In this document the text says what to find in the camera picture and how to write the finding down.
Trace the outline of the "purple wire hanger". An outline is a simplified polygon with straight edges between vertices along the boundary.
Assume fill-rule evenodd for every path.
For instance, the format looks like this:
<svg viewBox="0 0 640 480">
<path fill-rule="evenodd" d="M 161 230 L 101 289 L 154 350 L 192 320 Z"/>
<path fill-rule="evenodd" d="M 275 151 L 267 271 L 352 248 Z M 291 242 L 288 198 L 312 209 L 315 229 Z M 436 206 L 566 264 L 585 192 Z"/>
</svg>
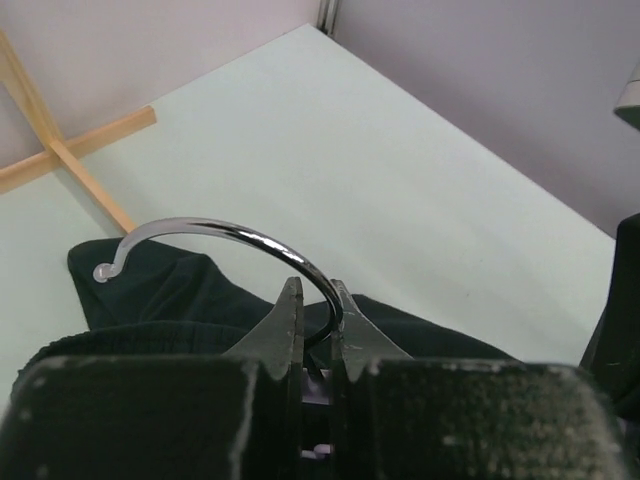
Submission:
<svg viewBox="0 0 640 480">
<path fill-rule="evenodd" d="M 125 269 L 132 250 L 144 241 L 168 235 L 200 235 L 236 242 L 285 263 L 302 274 L 324 296 L 329 306 L 326 324 L 305 339 L 305 347 L 313 348 L 325 341 L 331 333 L 344 325 L 344 305 L 337 287 L 308 258 L 290 246 L 271 236 L 246 226 L 200 217 L 172 217 L 154 220 L 134 228 L 118 244 L 111 262 L 98 264 L 93 272 L 93 280 L 107 283 L 115 279 Z"/>
</svg>

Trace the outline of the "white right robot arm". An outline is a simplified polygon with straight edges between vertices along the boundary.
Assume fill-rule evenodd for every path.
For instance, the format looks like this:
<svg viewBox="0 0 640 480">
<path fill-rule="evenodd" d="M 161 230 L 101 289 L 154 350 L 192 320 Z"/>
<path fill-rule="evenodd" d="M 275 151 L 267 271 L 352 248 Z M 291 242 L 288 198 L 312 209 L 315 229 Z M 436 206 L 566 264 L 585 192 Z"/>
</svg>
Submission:
<svg viewBox="0 0 640 480">
<path fill-rule="evenodd" d="M 577 367 L 500 358 L 435 329 L 413 355 L 341 295 L 332 336 L 340 479 L 635 479 L 639 219 L 620 222 L 608 299 Z"/>
</svg>

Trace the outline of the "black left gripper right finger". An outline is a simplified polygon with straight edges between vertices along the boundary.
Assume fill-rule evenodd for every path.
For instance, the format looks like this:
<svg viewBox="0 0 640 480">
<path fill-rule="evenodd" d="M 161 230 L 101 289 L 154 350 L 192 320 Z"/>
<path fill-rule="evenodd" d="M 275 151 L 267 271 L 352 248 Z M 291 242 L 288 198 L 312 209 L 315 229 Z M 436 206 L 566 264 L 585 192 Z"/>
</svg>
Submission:
<svg viewBox="0 0 640 480">
<path fill-rule="evenodd" d="M 611 408 L 564 365 L 418 360 L 341 281 L 332 335 L 332 463 L 338 479 L 626 479 Z"/>
</svg>

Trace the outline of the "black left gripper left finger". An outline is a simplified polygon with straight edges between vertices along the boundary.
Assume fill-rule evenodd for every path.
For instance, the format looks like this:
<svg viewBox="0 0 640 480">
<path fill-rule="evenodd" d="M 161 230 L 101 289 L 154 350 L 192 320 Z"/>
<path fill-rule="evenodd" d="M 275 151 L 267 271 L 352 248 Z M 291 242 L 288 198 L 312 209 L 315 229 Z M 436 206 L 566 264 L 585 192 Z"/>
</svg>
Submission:
<svg viewBox="0 0 640 480">
<path fill-rule="evenodd" d="M 5 479 L 295 479 L 303 292 L 221 355 L 57 356 L 1 424 Z"/>
</svg>

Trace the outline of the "dark green shorts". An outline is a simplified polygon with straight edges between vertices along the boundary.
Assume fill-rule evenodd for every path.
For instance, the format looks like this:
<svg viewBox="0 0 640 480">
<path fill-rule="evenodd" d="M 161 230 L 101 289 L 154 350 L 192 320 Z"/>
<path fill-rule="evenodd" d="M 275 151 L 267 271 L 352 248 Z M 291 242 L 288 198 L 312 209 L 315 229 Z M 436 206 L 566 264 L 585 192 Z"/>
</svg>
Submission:
<svg viewBox="0 0 640 480">
<path fill-rule="evenodd" d="M 207 255 L 154 241 L 136 246 L 124 272 L 98 284 L 93 270 L 113 259 L 120 239 L 73 247 L 67 267 L 88 331 L 43 346 L 18 371 L 10 398 L 28 370 L 56 356 L 222 354 L 274 307 L 232 283 Z M 504 351 L 362 294 L 360 311 L 416 359 L 515 360 Z"/>
</svg>

